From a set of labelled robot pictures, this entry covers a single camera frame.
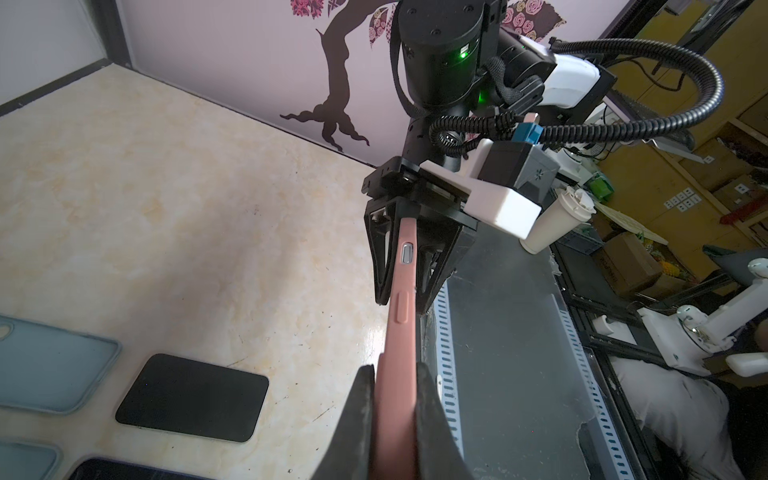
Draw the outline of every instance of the black cable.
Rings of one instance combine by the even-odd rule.
[[[550,125],[544,127],[538,139],[539,144],[588,144],[646,140],[660,137],[672,131],[698,124],[709,117],[723,100],[723,78],[706,58],[677,45],[662,41],[637,38],[602,38],[591,41],[562,42],[551,45],[552,53],[562,55],[630,55],[663,61],[666,65],[680,70],[697,86],[698,102],[689,110],[663,118],[615,123],[610,125]],[[678,81],[682,84],[684,77]],[[429,128],[430,141],[446,155],[459,157],[477,147],[479,138],[454,145],[441,134],[443,131],[481,134],[491,139],[510,137],[514,131],[514,112],[490,118],[441,117]]]
[[[397,64],[400,59],[400,5],[402,1],[397,2],[395,7],[395,13],[392,14],[392,28],[389,38],[389,63],[392,66],[392,78],[395,80],[395,92],[400,99],[402,109],[406,111],[410,118],[424,118],[429,115],[427,110],[414,105],[406,97],[406,93],[402,90],[400,85],[400,75],[398,74]]]
[[[610,66],[613,66],[613,65],[618,65],[618,64],[620,64],[620,63],[621,63],[621,62],[623,62],[623,61],[629,61],[629,62],[631,62],[631,63],[634,63],[634,64],[635,64],[635,65],[637,65],[638,67],[640,67],[640,70],[643,72],[643,75],[645,75],[645,76],[646,76],[646,78],[647,78],[648,80],[650,80],[650,82],[651,82],[652,84],[656,85],[656,86],[657,86],[657,87],[659,87],[659,88],[663,88],[663,89],[664,89],[664,90],[666,90],[666,91],[680,91],[680,89],[683,87],[683,79],[685,78],[685,74],[684,74],[684,73],[683,73],[683,74],[680,74],[680,79],[677,81],[677,86],[676,86],[675,88],[672,88],[672,87],[668,87],[668,86],[666,86],[665,84],[661,84],[661,83],[659,83],[659,82],[658,82],[658,81],[657,81],[657,80],[654,78],[654,76],[653,76],[653,75],[651,75],[650,73],[648,73],[648,72],[645,70],[645,67],[643,66],[643,64],[641,64],[639,61],[635,60],[635,58],[637,58],[637,57],[626,57],[626,58],[619,58],[618,60],[614,60],[614,61],[610,61],[610,62],[608,62],[606,65],[610,67]]]
[[[608,106],[606,105],[606,106],[603,108],[603,125],[605,125],[605,113],[606,113],[607,111],[608,111]],[[576,154],[576,155],[578,155],[579,157],[583,157],[583,158],[592,158],[592,159],[595,159],[595,160],[597,160],[597,158],[598,158],[600,155],[602,155],[602,154],[603,154],[603,152],[605,151],[605,148],[606,148],[607,146],[608,146],[608,142],[605,142],[605,143],[603,144],[603,149],[602,149],[602,150],[600,150],[600,151],[598,151],[598,152],[597,152],[596,154],[594,154],[594,155],[583,155],[583,154],[580,154],[580,153],[578,153],[577,151],[569,150],[569,149],[567,149],[567,148],[565,148],[565,154],[566,154],[566,155],[568,155],[568,152],[570,151],[572,154]],[[614,144],[613,144],[613,145],[611,145],[611,149],[612,149],[613,147],[615,147],[615,146],[616,146],[616,142],[614,142]],[[599,160],[600,160],[600,161],[603,161],[603,160],[605,160],[606,158],[608,158],[608,155],[610,155],[610,154],[611,154],[611,151],[609,150],[609,151],[608,151],[608,153],[605,155],[605,157],[603,157],[603,158],[601,158],[601,159],[599,159]],[[579,161],[578,159],[576,159],[576,158],[573,158],[573,157],[571,157],[571,159],[572,159],[572,160],[574,160],[574,161]]]
[[[714,65],[701,55],[676,45],[636,38],[602,38],[571,43],[555,42],[551,51],[563,55],[636,55],[664,61],[672,68],[682,71],[696,84],[699,101],[689,110],[664,118],[610,125],[547,126],[539,137],[540,144],[617,142],[660,137],[700,123],[709,117],[723,100],[723,78]]]

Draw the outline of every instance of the tree wall decal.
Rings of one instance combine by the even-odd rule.
[[[323,14],[325,1],[290,0],[290,6],[296,16],[319,18]],[[280,115],[280,117],[302,123],[311,120],[323,124],[323,140],[339,152],[343,152],[341,146],[333,140],[336,130],[353,140],[365,141],[370,146],[368,139],[357,132],[354,123],[345,112],[349,103],[349,76],[346,70],[349,49],[346,46],[346,36],[371,15],[368,26],[371,46],[377,38],[382,36],[389,41],[396,2],[392,0],[327,1],[328,16],[332,11],[341,8],[324,32],[317,30],[328,64],[328,97],[322,104],[316,105],[312,111],[305,110],[299,114]],[[560,18],[554,8],[544,0],[508,0],[507,15],[502,26],[509,31],[541,41],[549,31],[564,23],[565,20]]]
[[[353,140],[365,141],[370,146],[368,139],[357,133],[355,125],[344,111],[349,103],[349,76],[345,65],[347,58],[349,58],[349,49],[346,46],[346,36],[362,25],[378,7],[387,3],[390,2],[386,0],[329,0],[328,15],[334,8],[342,5],[343,8],[333,17],[324,32],[317,31],[328,63],[328,98],[322,104],[315,106],[312,111],[305,110],[298,115],[288,114],[280,115],[280,117],[300,122],[312,120],[322,123],[323,140],[338,151],[343,151],[343,149],[333,140],[333,134],[336,133],[337,128]],[[291,7],[294,15],[312,15],[316,18],[313,12],[322,11],[323,0],[291,0]]]

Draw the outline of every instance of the flower decal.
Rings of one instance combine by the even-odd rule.
[[[544,41],[553,29],[564,24],[565,20],[545,0],[512,0],[502,27],[517,35]]]
[[[325,0],[290,0],[293,14],[299,17],[318,18],[323,14]]]
[[[521,27],[525,23],[525,14],[518,13],[515,18],[512,19],[512,25],[515,27]]]
[[[529,15],[536,15],[541,11],[541,7],[544,5],[544,0],[527,0],[525,3],[525,13]]]
[[[392,37],[392,16],[395,14],[395,6],[397,4],[390,3],[382,7],[378,7],[373,16],[371,16],[371,22],[368,25],[368,40],[373,47],[373,42],[382,35],[386,36],[386,40]]]

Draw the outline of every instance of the green object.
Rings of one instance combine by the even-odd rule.
[[[589,188],[589,191],[592,192],[592,194],[601,202],[607,200],[614,192],[611,181],[608,180],[608,177],[606,177],[603,172],[597,172],[594,174],[592,178],[587,182],[587,187]]]

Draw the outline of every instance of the white cup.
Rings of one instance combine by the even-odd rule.
[[[594,201],[587,192],[568,187],[536,219],[531,232],[525,239],[520,239],[520,244],[528,253],[539,253],[578,224],[588,221],[594,213]]]

